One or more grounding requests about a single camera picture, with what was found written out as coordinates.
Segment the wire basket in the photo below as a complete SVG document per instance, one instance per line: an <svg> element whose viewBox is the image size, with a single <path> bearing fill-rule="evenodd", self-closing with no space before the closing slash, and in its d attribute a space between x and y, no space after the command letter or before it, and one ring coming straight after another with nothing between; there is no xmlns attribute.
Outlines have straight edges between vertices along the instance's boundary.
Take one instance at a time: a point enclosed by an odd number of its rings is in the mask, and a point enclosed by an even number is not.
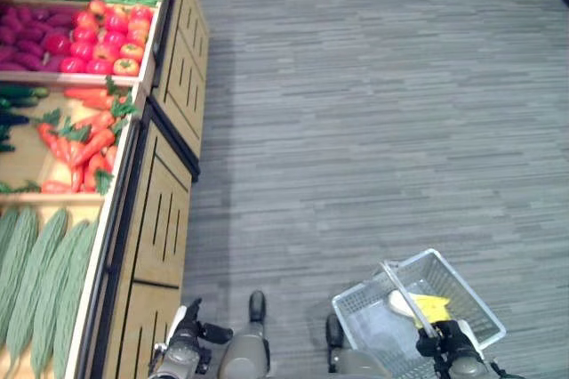
<svg viewBox="0 0 569 379"><path fill-rule="evenodd" d="M430 248L393 270L384 262L381 268L372 279L335 296L332 305L351 347L372 353L395 379L430 379L435 372L433 360L415 349L419 335L413 321L390 309L393 290L402 293L428 335L435 332L409 293L450 299L451 318L468 321L481 350L506 335L504 325L437 250Z"/></svg>

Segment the cucumber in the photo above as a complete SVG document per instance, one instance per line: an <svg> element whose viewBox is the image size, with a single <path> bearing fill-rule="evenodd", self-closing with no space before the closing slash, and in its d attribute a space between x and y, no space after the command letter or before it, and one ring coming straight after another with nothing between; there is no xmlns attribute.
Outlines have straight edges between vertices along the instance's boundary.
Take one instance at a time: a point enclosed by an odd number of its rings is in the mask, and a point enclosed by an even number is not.
<svg viewBox="0 0 569 379"><path fill-rule="evenodd" d="M13 99L10 99L9 102L13 108L31 108L33 106L37 106L39 103L39 97L15 97Z"/></svg>
<svg viewBox="0 0 569 379"><path fill-rule="evenodd" d="M47 97L48 94L49 90L45 87L0 83L0 97L8 100L30 96Z"/></svg>
<svg viewBox="0 0 569 379"><path fill-rule="evenodd" d="M6 339L8 322L20 290L28 255L36 238L36 212L30 207L24 207L16 221L0 270L0 346L4 345Z"/></svg>

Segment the red vegetable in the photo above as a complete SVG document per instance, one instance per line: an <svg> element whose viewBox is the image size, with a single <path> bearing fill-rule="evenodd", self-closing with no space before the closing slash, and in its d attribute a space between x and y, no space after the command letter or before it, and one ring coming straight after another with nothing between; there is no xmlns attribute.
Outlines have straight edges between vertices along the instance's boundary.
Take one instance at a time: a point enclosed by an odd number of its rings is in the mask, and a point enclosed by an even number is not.
<svg viewBox="0 0 569 379"><path fill-rule="evenodd" d="M72 166L78 166L86 163L93 155L100 152L101 149L112 145L115 142L115 135L108 128L94 134L92 139L85 145L84 149L77 153L71 159Z"/></svg>
<svg viewBox="0 0 569 379"><path fill-rule="evenodd" d="M84 181L84 168L82 165L71 170L71 191L79 192Z"/></svg>
<svg viewBox="0 0 569 379"><path fill-rule="evenodd" d="M106 19L105 28L125 34L128 32L128 18L123 14L115 12Z"/></svg>
<svg viewBox="0 0 569 379"><path fill-rule="evenodd" d="M111 43L97 44L93 50L92 57L94 59L107 60L114 63L115 60L118 59L118 48Z"/></svg>
<svg viewBox="0 0 569 379"><path fill-rule="evenodd" d="M56 55L50 57L50 59L45 63L44 71L46 72L59 72L61 62L65 59L65 56Z"/></svg>
<svg viewBox="0 0 569 379"><path fill-rule="evenodd" d="M61 61L60 72L64 74L81 74L85 72L85 62L78 57L66 57Z"/></svg>
<svg viewBox="0 0 569 379"><path fill-rule="evenodd" d="M19 39L27 39L29 41L40 41L44 37L44 32L38 28L23 29L18 33Z"/></svg>
<svg viewBox="0 0 569 379"><path fill-rule="evenodd" d="M12 59L29 70L42 70L44 67L42 61L29 52L16 52Z"/></svg>
<svg viewBox="0 0 569 379"><path fill-rule="evenodd" d="M16 42L16 33L7 26L0 26L0 43L12 45Z"/></svg>
<svg viewBox="0 0 569 379"><path fill-rule="evenodd" d="M110 61L94 59L87 62L87 73L109 75L113 73L113 64Z"/></svg>
<svg viewBox="0 0 569 379"><path fill-rule="evenodd" d="M109 128L115 123L115 117L108 110L99 112L98 114L84 118L75 123L75 128L83 128L87 125L91 126L91 133L96 134L105 128Z"/></svg>
<svg viewBox="0 0 569 379"><path fill-rule="evenodd" d="M97 32L91 28L75 28L73 29L74 41L82 41L89 44L97 42Z"/></svg>
<svg viewBox="0 0 569 379"><path fill-rule="evenodd" d="M6 61L4 63L0 63L0 70L12 70L15 72L20 72L21 70L28 70L28 69L24 68L23 66L21 66L18 63L12 63L12 62Z"/></svg>
<svg viewBox="0 0 569 379"><path fill-rule="evenodd" d="M9 47L6 45L0 46L0 62L8 61L16 52L14 47Z"/></svg>
<svg viewBox="0 0 569 379"><path fill-rule="evenodd" d="M75 24L78 28L88 28L95 32L99 30L99 23L92 12L80 12L75 19Z"/></svg>
<svg viewBox="0 0 569 379"><path fill-rule="evenodd" d="M115 166L116 150L117 150L116 145L110 146L108 147L107 153L105 154L105 161L107 161L107 166L109 168L109 171L112 171L113 167Z"/></svg>
<svg viewBox="0 0 569 379"><path fill-rule="evenodd" d="M119 59L113 65L113 71L123 77L136 77L139 75L140 65L133 59Z"/></svg>
<svg viewBox="0 0 569 379"><path fill-rule="evenodd" d="M31 12L34 20L44 21L50 17L50 12L48 12L45 8L32 8Z"/></svg>
<svg viewBox="0 0 569 379"><path fill-rule="evenodd" d="M45 49L51 54L69 54L69 39L62 34L49 34L45 37Z"/></svg>
<svg viewBox="0 0 569 379"><path fill-rule="evenodd" d="M44 34L47 32L51 32L53 30L53 28L48 25L47 23L45 23L44 21L30 21L27 25L26 28L30 28L30 29L39 29L41 30Z"/></svg>
<svg viewBox="0 0 569 379"><path fill-rule="evenodd" d="M92 45L83 41L77 41L76 43L71 43L69 47L69 53L73 57L78 57L85 61L89 61L92 57Z"/></svg>
<svg viewBox="0 0 569 379"><path fill-rule="evenodd" d="M21 5L16 9L18 13L18 17L22 23L28 23L30 20L33 19L32 12L27 8L26 5Z"/></svg>
<svg viewBox="0 0 569 379"><path fill-rule="evenodd" d="M154 13L152 12L152 10L150 10L150 8L147 7L146 5L136 4L131 9L131 19L144 19L144 20L152 21L152 15L153 14Z"/></svg>
<svg viewBox="0 0 569 379"><path fill-rule="evenodd" d="M29 52L30 54L34 54L39 59L42 59L44 57L45 50L39 44L36 44L33 41L22 39L16 43L16 46L20 49L21 52Z"/></svg>
<svg viewBox="0 0 569 379"><path fill-rule="evenodd" d="M136 29L126 35L126 41L144 47L148 41L148 32L142 29Z"/></svg>
<svg viewBox="0 0 569 379"><path fill-rule="evenodd" d="M4 26L7 26L16 33L24 29L24 26L20 23L18 18L10 16L8 14L5 14L2 16L2 18L0 18L0 23L2 23Z"/></svg>
<svg viewBox="0 0 569 379"><path fill-rule="evenodd" d="M91 97L107 97L108 90L106 88L66 88L63 92L65 97L70 97L72 99L89 99Z"/></svg>
<svg viewBox="0 0 569 379"><path fill-rule="evenodd" d="M65 26L65 27L72 27L73 26L73 16L68 13L60 12L58 14L53 14L48 20L45 21L48 25L52 26Z"/></svg>
<svg viewBox="0 0 569 379"><path fill-rule="evenodd" d="M124 59L135 59L141 63L142 57L144 57L144 49L136 44L125 44L121 47L120 55Z"/></svg>
<svg viewBox="0 0 569 379"><path fill-rule="evenodd" d="M114 44L120 48L126 43L126 36L120 32L107 32L103 37L103 41L105 43Z"/></svg>
<svg viewBox="0 0 569 379"><path fill-rule="evenodd" d="M91 0L88 8L95 16L102 17L107 10L107 4L103 0Z"/></svg>
<svg viewBox="0 0 569 379"><path fill-rule="evenodd" d="M62 181L45 181L42 184L43 194L69 194L73 192L71 185Z"/></svg>

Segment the plastic vegetable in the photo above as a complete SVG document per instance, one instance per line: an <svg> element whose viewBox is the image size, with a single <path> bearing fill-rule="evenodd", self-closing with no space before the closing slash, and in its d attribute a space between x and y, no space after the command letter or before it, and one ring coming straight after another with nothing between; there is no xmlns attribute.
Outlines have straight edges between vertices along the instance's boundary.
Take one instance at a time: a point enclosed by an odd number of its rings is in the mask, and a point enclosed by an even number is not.
<svg viewBox="0 0 569 379"><path fill-rule="evenodd" d="M11 369L32 337L42 274L47 269L67 226L68 214L61 208L45 224L29 254L6 336Z"/></svg>
<svg viewBox="0 0 569 379"><path fill-rule="evenodd" d="M64 74L80 74L85 72L86 64L78 57L66 57L61 61L60 71Z"/></svg>
<svg viewBox="0 0 569 379"><path fill-rule="evenodd" d="M4 209L2 216L0 216L0 270L17 220L18 210L15 207Z"/></svg>
<svg viewBox="0 0 569 379"><path fill-rule="evenodd" d="M49 90L45 87L32 87L22 84L0 83L0 96L5 99L15 97L47 97Z"/></svg>
<svg viewBox="0 0 569 379"><path fill-rule="evenodd" d="M86 163L93 155L107 148L115 142L115 135L108 128L94 134L84 149L71 158L71 165L78 166Z"/></svg>
<svg viewBox="0 0 569 379"><path fill-rule="evenodd" d="M60 296L60 306L53 337L53 372L57 379L65 375L69 346L76 322L77 308L83 292L85 274L91 258L92 243L97 235L98 223L90 224L77 241L69 260L68 281Z"/></svg>
<svg viewBox="0 0 569 379"><path fill-rule="evenodd" d="M8 332L8 321L16 303L28 254L36 238L36 212L29 207L24 207L14 226L12 239L6 249L0 270L0 301L2 301L0 303L0 345L4 344Z"/></svg>
<svg viewBox="0 0 569 379"><path fill-rule="evenodd" d="M136 77L139 75L140 65L133 59L119 59L113 65L113 71L123 77Z"/></svg>
<svg viewBox="0 0 569 379"><path fill-rule="evenodd" d="M53 336L61 293L68 282L69 260L86 227L87 222L83 221L68 231L57 247L42 277L40 295L37 300L37 306L41 309L36 310L32 333L31 365L36 377L40 376L52 355Z"/></svg>

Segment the wooden display shelf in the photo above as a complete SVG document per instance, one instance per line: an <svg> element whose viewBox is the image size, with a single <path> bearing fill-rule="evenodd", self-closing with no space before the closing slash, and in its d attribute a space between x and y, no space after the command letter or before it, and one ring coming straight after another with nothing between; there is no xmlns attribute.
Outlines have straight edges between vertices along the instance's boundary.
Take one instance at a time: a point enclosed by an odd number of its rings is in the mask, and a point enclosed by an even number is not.
<svg viewBox="0 0 569 379"><path fill-rule="evenodd" d="M61 108L63 112L62 115L71 116L73 120L87 117L97 112L94 109L85 108L78 100L63 97L63 86L54 85L50 88L50 95L40 100L37 107L32 109L18 109L18 111L26 113L29 116L41 116L45 111ZM146 94L139 84L135 84L132 88L132 97L135 104L139 106L144 102ZM124 166L124 162L127 161L127 158L125 158L125 150L127 149L129 132L132 130L132 117L126 119L128 122L121 133L116 153L116 161L112 171L115 179L111 182L110 189L105 197L98 194L85 193L63 195L16 194L0 196L0 212L7 206L33 206L38 213L41 225L61 207L66 207L69 212L70 225L83 219L94 221L99 218L99 228L97 229L97 235L95 236L92 246L92 254L85 276L84 289L77 310L76 325L69 349L65 375L65 377L69 379L76 376L76 368L79 362L79 347L83 338L85 321L89 313L89 301L93 287L95 286L96 271L101 262L102 247L105 242L105 232L109 225L112 201L116 193L122 190L122 188L117 186L116 177ZM52 157L52 154L39 139L32 125L12 127L10 143L13 143L17 150L13 153L4 153L0 157L0 169L3 170L2 179L9 184L21 184L25 179L37 179L38 183L41 183L44 178L56 178L68 181L67 167L63 164L57 164L55 158ZM10 355L7 349L4 348L0 351L0 377L4 377L9 366ZM26 349L20 357L18 366L11 375L7 377L16 379L34 378L30 364L29 348ZM51 363L45 369L43 377L47 379L54 377Z"/></svg>
<svg viewBox="0 0 569 379"><path fill-rule="evenodd" d="M50 7L50 6L68 6L69 8L77 8L77 10L84 10L88 3L79 1L53 1L53 0L3 0L4 4L14 6L26 5L29 7ZM122 5L125 10L129 10L128 5ZM113 76L113 80L117 85L132 86L141 81L143 85L149 87L151 84L152 75L156 64L152 55L152 40L156 35L156 26L158 16L160 14L162 3L157 7L151 7L154 15L150 23L150 31L148 32L148 41L144 49L144 56L140 63L140 72L137 77L121 77ZM0 81L11 82L25 82L40 85L52 84L89 84L89 85L104 85L104 75L94 74L63 74L59 72L37 72L37 71L0 71Z"/></svg>

